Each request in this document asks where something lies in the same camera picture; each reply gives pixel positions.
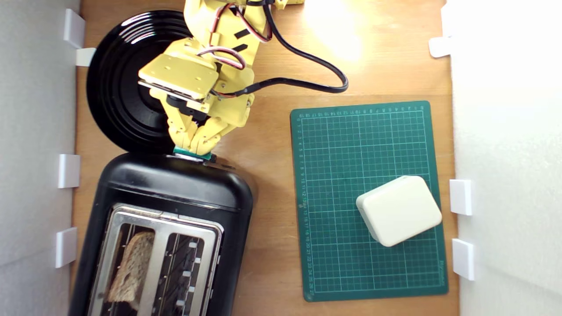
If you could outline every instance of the toaster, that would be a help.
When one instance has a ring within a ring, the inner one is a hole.
[[[69,316],[227,316],[256,190],[231,166],[123,154],[104,169]]]

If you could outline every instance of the black cable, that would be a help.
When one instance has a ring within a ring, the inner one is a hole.
[[[325,60],[323,60],[319,57],[316,57],[316,56],[311,55],[307,52],[304,52],[304,51],[302,51],[298,48],[293,47],[291,44],[287,43],[287,41],[281,36],[281,33],[279,33],[279,30],[277,29],[275,21],[273,20],[273,15],[271,14],[271,9],[269,8],[268,5],[264,5],[263,7],[264,7],[265,18],[267,19],[267,22],[269,23],[269,26],[271,27],[271,31],[273,32],[275,37],[277,37],[277,39],[279,40],[279,43],[281,43],[281,45],[283,45],[286,49],[288,49],[289,51],[293,52],[294,54],[296,54],[298,56],[304,57],[308,60],[311,60],[311,61],[313,61],[317,64],[320,64],[320,65],[328,68],[329,70],[334,72],[339,77],[339,79],[342,81],[342,85],[340,87],[332,87],[330,85],[323,85],[323,84],[308,82],[308,81],[304,81],[304,80],[277,77],[277,78],[266,79],[264,81],[251,84],[248,87],[245,87],[244,89],[236,91],[236,92],[224,93],[225,95],[241,96],[243,94],[249,94],[249,93],[258,91],[260,89],[263,89],[265,87],[269,87],[269,86],[275,85],[275,84],[293,85],[295,87],[307,88],[307,89],[312,89],[312,90],[322,91],[322,92],[328,92],[328,93],[342,93],[345,90],[347,90],[347,87],[349,86],[349,80],[347,79],[346,75],[339,68],[332,65],[328,61],[325,61]]]

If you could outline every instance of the white wall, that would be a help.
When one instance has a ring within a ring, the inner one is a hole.
[[[562,315],[562,3],[449,4],[456,176],[474,192],[461,316]]]
[[[57,189],[58,154],[73,153],[75,139],[66,7],[78,12],[79,0],[0,4],[0,315],[67,312],[69,268],[54,268],[72,202]]]

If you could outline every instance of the white box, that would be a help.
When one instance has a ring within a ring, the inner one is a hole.
[[[357,208],[371,236],[381,245],[394,246],[442,220],[425,180],[403,176],[357,198]]]

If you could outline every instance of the black plate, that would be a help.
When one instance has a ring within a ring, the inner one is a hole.
[[[138,85],[138,71],[186,37],[192,35],[183,13],[161,10],[127,19],[99,44],[88,70],[88,103],[99,128],[124,150],[172,153],[164,109]]]

